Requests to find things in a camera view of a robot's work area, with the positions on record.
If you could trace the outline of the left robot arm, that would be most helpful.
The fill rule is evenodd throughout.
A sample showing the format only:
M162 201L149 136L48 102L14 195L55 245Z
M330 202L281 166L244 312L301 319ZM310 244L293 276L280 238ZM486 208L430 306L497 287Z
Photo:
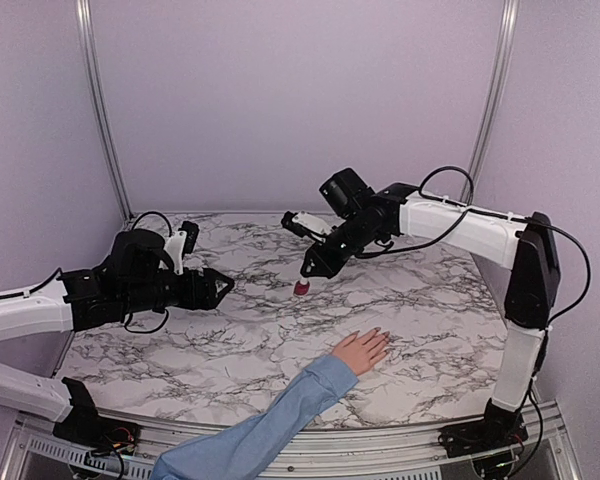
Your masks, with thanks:
M233 289L230 277L184 266L197 227L169 237L146 229L116 235L92 269L58 271L41 284L0 293L0 342L40 333L81 332L133 315L171 308L209 311ZM63 423L86 445L105 438L106 423L80 381L52 379L0 363L0 405Z

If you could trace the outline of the mannequin hand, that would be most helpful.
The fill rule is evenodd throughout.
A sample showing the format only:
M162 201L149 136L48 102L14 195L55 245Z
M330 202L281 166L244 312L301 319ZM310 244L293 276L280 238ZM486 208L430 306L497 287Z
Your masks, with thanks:
M373 328L364 334L353 332L341 340L331 354L341 360L356 375L371 371L390 351L388 331Z

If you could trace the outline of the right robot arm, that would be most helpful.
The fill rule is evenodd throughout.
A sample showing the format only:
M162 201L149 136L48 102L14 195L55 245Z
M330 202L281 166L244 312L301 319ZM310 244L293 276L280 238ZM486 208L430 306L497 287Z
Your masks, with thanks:
M331 226L306 212L284 215L282 225L313 244L305 253L295 291L304 294L312 277L331 279L347 261L394 252L393 240L422 239L423 247L444 243L506 269L510 273L504 301L507 337L494 392L471 436L486 448L509 437L541 366L548 344L551 310L561 279L550 219L541 213L522 217L481 210L427 193L422 185L393 183L374 191L351 168L320 188L341 224Z

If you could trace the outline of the red nail polish bottle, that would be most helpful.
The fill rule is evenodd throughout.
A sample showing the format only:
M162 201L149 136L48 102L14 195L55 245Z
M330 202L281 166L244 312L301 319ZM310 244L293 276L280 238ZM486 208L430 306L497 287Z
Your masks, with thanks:
M309 289L310 289L309 280L306 278L301 278L295 283L294 289L293 289L293 294L295 296L304 296L309 292Z

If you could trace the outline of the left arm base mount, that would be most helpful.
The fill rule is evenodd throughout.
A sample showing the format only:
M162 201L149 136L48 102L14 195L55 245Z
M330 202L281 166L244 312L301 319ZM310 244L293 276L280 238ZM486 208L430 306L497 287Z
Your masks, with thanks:
M132 454L136 448L140 426L110 418L79 423L56 423L53 435L62 440L90 447L94 456Z

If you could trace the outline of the blue sleeved forearm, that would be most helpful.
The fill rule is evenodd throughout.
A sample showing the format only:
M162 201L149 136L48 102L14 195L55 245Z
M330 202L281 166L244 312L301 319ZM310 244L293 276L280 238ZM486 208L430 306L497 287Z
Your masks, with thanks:
M305 367L258 415L162 453L153 479L255 479L293 437L358 383L340 359L325 355Z

